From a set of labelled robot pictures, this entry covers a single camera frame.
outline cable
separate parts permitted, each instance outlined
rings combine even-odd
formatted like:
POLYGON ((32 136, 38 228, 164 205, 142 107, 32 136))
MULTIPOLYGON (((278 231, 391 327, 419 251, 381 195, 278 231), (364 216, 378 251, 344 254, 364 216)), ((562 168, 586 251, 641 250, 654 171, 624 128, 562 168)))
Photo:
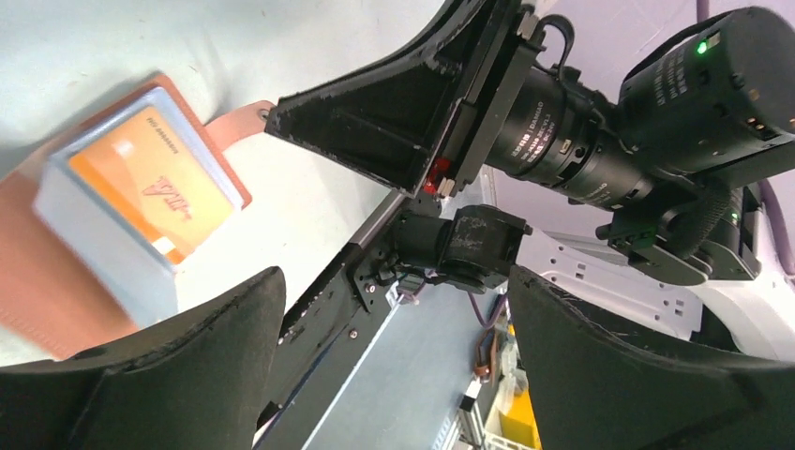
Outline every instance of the cable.
POLYGON ((718 180, 708 179, 693 211, 682 215, 667 240, 667 250, 681 260, 687 260, 713 232, 731 204, 731 190, 718 180))
POLYGON ((609 129, 608 120, 605 117, 605 115, 602 114, 602 112, 599 111, 594 106, 593 98, 579 92, 574 86, 571 86, 563 76, 564 75, 563 72, 565 71, 566 67, 566 61, 569 58, 569 53, 571 53, 572 49, 574 48, 574 38, 575 38, 574 25, 572 25, 571 22, 569 22, 569 20, 566 19, 564 16, 558 14, 552 14, 542 18, 538 22, 538 26, 540 27, 551 26, 553 28, 556 28, 558 31, 560 31, 561 35, 563 36, 563 51, 561 53, 561 59, 560 61, 558 61, 558 66, 556 67, 544 67, 538 61, 532 63, 532 66, 546 73, 550 77, 554 78, 558 83, 560 83, 565 94, 578 97, 579 99, 584 101, 591 110, 591 113, 593 113, 601 123, 602 125, 601 129, 616 136, 615 133, 613 133, 609 129))
POLYGON ((470 303, 472 304, 472 309, 474 310, 474 315, 477 317, 477 321, 480 322, 480 326, 489 329, 493 328, 494 324, 497 323, 497 320, 500 319, 500 314, 503 313, 503 309, 505 309, 505 305, 508 303, 508 295, 503 293, 497 297, 497 306, 494 308, 494 311, 491 313, 491 317, 488 318, 488 321, 483 319, 483 314, 480 312, 480 308, 477 306, 477 300, 475 300, 474 295, 471 292, 467 292, 470 297, 470 303))
POLYGON ((399 287, 400 281, 406 279, 406 277, 408 276, 409 273, 406 272, 402 276, 400 276, 400 278, 397 280, 397 285, 398 285, 397 293, 399 294, 400 303, 403 303, 402 302, 403 299, 409 299, 411 303, 417 304, 418 303, 417 296, 425 289, 425 287, 428 285, 428 281, 433 279, 433 277, 426 277, 425 275, 423 275, 423 282, 419 285, 417 290, 414 292, 408 292, 400 289, 399 287))
POLYGON ((696 0, 696 22, 710 18, 710 0, 696 0))
POLYGON ((778 261, 788 277, 795 276, 795 257, 792 255, 792 245, 789 242, 787 222, 784 220, 784 212, 781 210, 781 203, 775 195, 773 185, 769 180, 759 182, 762 204, 765 205, 765 212, 771 224, 772 240, 775 244, 775 253, 778 261))

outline white surface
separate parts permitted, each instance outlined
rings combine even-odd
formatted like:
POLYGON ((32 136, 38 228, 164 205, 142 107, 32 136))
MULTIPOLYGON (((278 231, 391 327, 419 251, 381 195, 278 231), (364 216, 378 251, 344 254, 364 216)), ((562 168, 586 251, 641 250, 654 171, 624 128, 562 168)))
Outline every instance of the white surface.
MULTIPOLYGON (((442 0, 32 0, 0 3, 0 172, 36 143, 154 70, 196 114, 277 100, 397 50, 442 0)), ((227 153, 254 196, 178 280, 194 307, 279 265, 288 305, 334 257, 385 189, 267 136, 227 153)))
POLYGON ((690 288, 723 322, 741 352, 795 361, 795 292, 775 256, 769 223, 757 213, 754 233, 762 271, 753 281, 708 281, 690 288))
POLYGON ((654 331, 688 340, 701 329, 703 304, 692 292, 576 251, 538 230, 522 240, 517 264, 583 301, 654 331))
POLYGON ((53 356, 13 331, 0 326, 0 366, 12 366, 41 359, 53 359, 53 356))

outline orange label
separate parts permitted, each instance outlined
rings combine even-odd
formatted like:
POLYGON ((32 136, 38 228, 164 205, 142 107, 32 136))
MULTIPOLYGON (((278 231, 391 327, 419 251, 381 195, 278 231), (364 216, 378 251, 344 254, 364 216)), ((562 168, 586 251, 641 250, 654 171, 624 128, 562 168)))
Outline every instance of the orange label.
POLYGON ((174 264, 234 210, 152 106, 71 157, 68 165, 174 264))

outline purple cable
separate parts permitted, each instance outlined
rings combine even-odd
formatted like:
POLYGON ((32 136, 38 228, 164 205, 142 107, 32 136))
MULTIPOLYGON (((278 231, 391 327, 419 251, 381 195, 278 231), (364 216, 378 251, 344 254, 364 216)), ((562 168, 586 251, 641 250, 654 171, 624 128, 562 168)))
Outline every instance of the purple cable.
POLYGON ((710 0, 696 0, 696 22, 710 18, 710 0))
POLYGON ((784 221, 784 212, 781 210, 781 203, 778 202, 778 197, 769 180, 760 181, 759 190, 770 220, 772 240, 775 243, 778 261, 789 277, 795 276, 795 258, 792 256, 792 245, 789 243, 789 233, 787 223, 784 221))
POLYGON ((417 291, 414 292, 414 293, 406 292, 406 291, 403 291, 402 289, 397 290, 397 292, 400 293, 400 295, 403 295, 403 298, 409 299, 411 301, 411 303, 417 303, 417 297, 423 291, 423 289, 425 289, 425 287, 427 285, 428 285, 428 282, 427 281, 423 281, 422 284, 420 284, 420 287, 417 288, 417 291))
POLYGON ((505 304, 508 303, 508 295, 503 293, 498 297, 497 306, 494 308, 494 312, 491 314, 491 317, 488 318, 488 322, 483 319, 483 314, 480 313, 480 308, 477 307, 477 301, 474 299, 474 295, 471 292, 467 292, 470 296, 470 303, 472 303, 472 309, 474 309, 474 315, 477 317, 477 321, 480 322, 480 326, 489 329, 493 328, 494 324, 497 323, 497 320, 500 319, 500 314, 503 313, 503 309, 505 309, 505 304))

